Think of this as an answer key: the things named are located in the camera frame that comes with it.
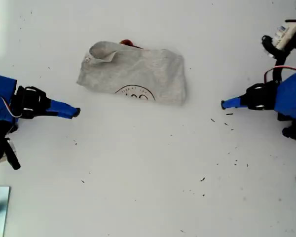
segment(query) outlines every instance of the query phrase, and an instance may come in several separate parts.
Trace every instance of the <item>white tabletop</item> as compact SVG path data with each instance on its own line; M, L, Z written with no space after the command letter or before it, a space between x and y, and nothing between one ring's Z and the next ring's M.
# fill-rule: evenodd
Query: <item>white tabletop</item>
M5 237L296 236L289 123L220 107L262 82L275 61L260 39L287 18L293 0L0 0L0 75L81 108L10 135L22 167L0 164ZM183 55L183 106L75 83L90 46L124 39Z

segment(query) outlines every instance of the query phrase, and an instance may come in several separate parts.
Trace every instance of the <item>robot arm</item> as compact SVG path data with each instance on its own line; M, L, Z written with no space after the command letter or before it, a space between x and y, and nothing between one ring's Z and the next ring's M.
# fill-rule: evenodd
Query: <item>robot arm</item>
M0 159L6 156L13 169L21 166L6 135L18 129L18 119L33 119L37 116L72 119L80 114L80 108L51 100L45 92L32 86L20 86L14 94L16 83L14 79L0 76Z

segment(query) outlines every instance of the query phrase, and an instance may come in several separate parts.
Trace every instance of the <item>red wire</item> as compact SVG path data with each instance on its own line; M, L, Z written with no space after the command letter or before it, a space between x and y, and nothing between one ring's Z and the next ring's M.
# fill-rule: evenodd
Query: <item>red wire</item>
M291 66L285 66L285 65L281 65L281 66L275 66L274 68L271 68L270 70L266 71L264 73L264 83L267 83L267 73L276 69L276 68L284 68L284 69L291 69L291 70L295 70L296 71L296 68L294 67L291 67Z

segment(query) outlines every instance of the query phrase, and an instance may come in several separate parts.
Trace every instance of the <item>black mount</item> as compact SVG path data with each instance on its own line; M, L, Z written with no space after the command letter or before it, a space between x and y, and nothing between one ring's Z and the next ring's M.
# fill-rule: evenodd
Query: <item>black mount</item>
M12 97L11 107L17 115L22 114L22 119L33 119L37 116L57 116L57 112L47 112L51 99L46 93L36 87L19 86L16 95Z

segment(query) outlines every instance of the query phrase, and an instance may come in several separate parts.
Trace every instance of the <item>circular logo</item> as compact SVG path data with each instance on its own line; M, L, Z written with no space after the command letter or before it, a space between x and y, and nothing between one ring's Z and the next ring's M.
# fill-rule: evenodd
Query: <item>circular logo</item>
M126 95L141 100L156 101L150 90L139 85L127 85L119 89L115 94Z

